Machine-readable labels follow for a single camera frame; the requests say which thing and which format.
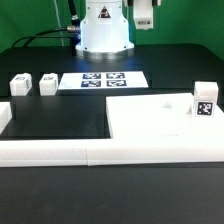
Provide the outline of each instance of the printed marker sheet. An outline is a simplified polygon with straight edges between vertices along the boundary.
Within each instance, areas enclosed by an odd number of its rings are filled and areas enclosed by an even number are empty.
[[[64,73],[59,89],[147,88],[143,72]]]

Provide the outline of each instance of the white cube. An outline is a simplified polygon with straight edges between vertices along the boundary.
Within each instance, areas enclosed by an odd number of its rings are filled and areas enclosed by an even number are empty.
[[[32,88],[32,77],[29,73],[17,74],[10,82],[12,96],[26,96]]]
[[[216,82],[195,82],[193,117],[212,118],[218,100]]]
[[[58,75],[55,73],[44,74],[39,82],[40,95],[55,95],[58,89]]]
[[[12,118],[11,106],[9,102],[0,103],[0,134]]]

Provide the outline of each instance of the black mat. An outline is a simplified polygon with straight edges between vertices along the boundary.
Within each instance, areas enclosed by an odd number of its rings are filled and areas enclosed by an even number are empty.
[[[104,138],[103,97],[13,97],[11,106],[0,139]]]

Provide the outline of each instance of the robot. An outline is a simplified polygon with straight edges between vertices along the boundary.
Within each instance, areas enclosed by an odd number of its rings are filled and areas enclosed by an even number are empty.
[[[129,41],[129,24],[122,13],[123,5],[133,5],[137,29],[149,29],[153,28],[153,6],[161,5],[161,0],[86,0],[77,56],[116,59],[133,54],[134,44]]]

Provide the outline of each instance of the black cable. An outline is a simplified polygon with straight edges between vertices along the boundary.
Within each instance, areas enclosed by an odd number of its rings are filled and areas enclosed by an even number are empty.
[[[36,36],[42,36],[42,35],[46,35],[46,34],[50,34],[50,33],[56,33],[56,32],[61,32],[61,31],[67,31],[67,28],[58,28],[58,29],[54,29],[54,30],[46,30],[46,31],[42,31],[40,33],[35,34],[33,37],[31,37],[29,40],[27,40],[23,47],[27,47],[30,42],[32,42]]]
[[[68,39],[72,39],[73,37],[70,37],[70,36],[62,36],[62,37],[59,37],[59,36],[52,36],[52,37],[44,37],[44,36],[27,36],[27,37],[23,37],[23,38],[20,38],[20,39],[18,39],[17,41],[15,41],[14,43],[13,43],[13,45],[12,45],[12,47],[11,48],[13,48],[13,47],[15,47],[15,45],[18,43],[18,42],[20,42],[21,40],[25,40],[25,39],[30,39],[30,38],[33,38],[33,40],[34,39],[36,39],[36,38],[40,38],[40,39],[47,39],[47,38],[49,38],[49,39],[52,39],[52,38],[68,38]]]
[[[77,15],[77,12],[76,12],[74,1],[73,0],[68,0],[68,6],[69,6],[69,10],[70,10],[71,17],[72,17],[72,19],[71,19],[72,25],[73,26],[79,26],[80,25],[80,20],[79,20],[79,17]]]
[[[75,4],[74,4],[73,0],[68,0],[68,6],[69,6],[71,16],[77,15],[77,12],[76,12],[76,9],[75,9]]]

